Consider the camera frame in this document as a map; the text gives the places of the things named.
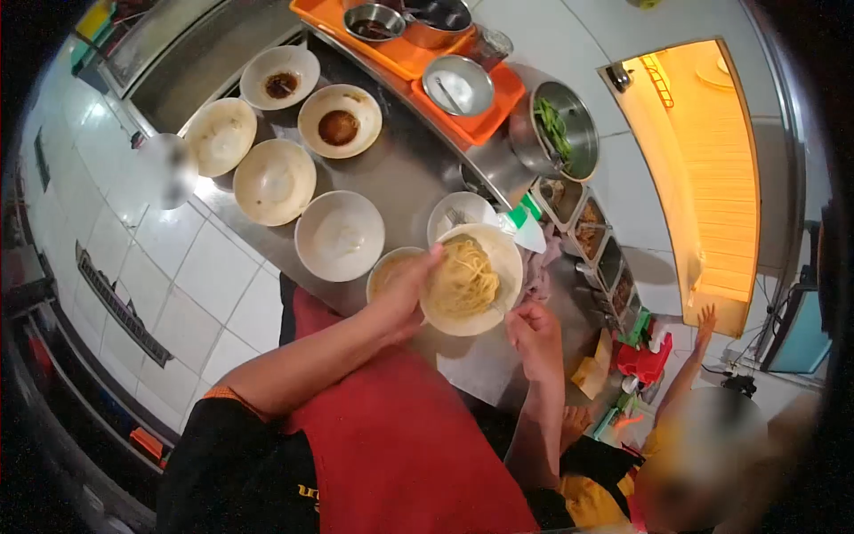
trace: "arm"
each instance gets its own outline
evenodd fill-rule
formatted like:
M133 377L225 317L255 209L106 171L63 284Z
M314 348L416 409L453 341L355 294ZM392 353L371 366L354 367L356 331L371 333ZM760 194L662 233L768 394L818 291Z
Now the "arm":
M247 361L217 385L231 388L267 417L292 412L418 330L418 293L441 257L438 246L401 265L383 293L353 317Z
M716 321L717 317L715 317L715 306L712 305L711 307L707 306L703 308L703 311L699 316L697 341L694 343L693 352L685 361L682 369L679 370L676 378L673 379L673 383L670 384L670 387L665 391L664 398L661 400L661 404L658 405L658 410L655 412L655 425L658 425L658 420L661 419L661 414L664 413L664 409L673 401L673 399L691 390L693 381L697 378L699 370L703 365L705 350L709 346L711 334L715 330Z
M560 324L534 302L512 310L505 321L530 386L504 463L523 490L554 488L559 482L565 400Z

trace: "red apron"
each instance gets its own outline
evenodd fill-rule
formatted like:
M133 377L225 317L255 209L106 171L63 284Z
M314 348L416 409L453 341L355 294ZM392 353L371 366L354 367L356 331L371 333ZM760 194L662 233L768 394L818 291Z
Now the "red apron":
M296 336L337 323L302 288ZM389 347L290 418L312 448L320 531L531 532L516 481L447 380L418 354Z

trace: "drain grate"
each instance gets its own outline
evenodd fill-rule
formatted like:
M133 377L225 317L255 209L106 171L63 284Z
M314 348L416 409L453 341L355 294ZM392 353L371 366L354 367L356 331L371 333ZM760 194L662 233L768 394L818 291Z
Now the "drain grate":
M76 254L77 268L80 274L83 275L83 279L92 288L92 291L98 295L98 298L101 299L101 302L103 302L103 305L109 310L110 314L125 329L125 332L127 332L131 339L137 342L137 345L145 351L145 354L156 361L160 367L164 367L166 362L175 356L166 350L163 345L157 343L154 336L145 330L143 322L136 316L132 308L129 308L129 306L132 307L132 304L129 302L129 306L126 306L116 296L114 288L110 285L107 277L95 269L89 253L80 246L79 242L77 242Z

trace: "orange tray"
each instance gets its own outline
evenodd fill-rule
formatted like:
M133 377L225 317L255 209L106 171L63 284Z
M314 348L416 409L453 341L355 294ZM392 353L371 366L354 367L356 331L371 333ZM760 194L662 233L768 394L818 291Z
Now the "orange tray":
M504 62L492 69L489 75L495 86L492 105L474 117L457 117L445 113L424 92L420 79L412 82L412 96L425 104L438 122L454 130L465 141L480 146L492 137L498 126L501 126L519 100L525 96L522 80Z
M358 50L372 60L380 63L391 72L403 79L418 79L424 69L438 56L455 54L474 35L472 28L466 35L447 48L427 50L405 40L403 37L386 43L370 45L359 41L344 29L344 7L341 0L293 0L290 10L299 15L305 22L329 33L332 37L345 43L352 49Z

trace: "dark sauce in bowl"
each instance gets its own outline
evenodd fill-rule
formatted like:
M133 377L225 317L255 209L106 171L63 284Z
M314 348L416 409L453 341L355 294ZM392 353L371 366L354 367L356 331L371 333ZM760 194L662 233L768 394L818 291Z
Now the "dark sauce in bowl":
M294 73L276 73L267 77L264 83L266 93L270 98L287 98L300 84L300 77Z
M353 141L359 133L359 119L349 111L335 109L320 118L318 135L324 143L332 146L344 146Z
M356 21L350 25L350 31L366 39L392 38L392 32L382 22Z

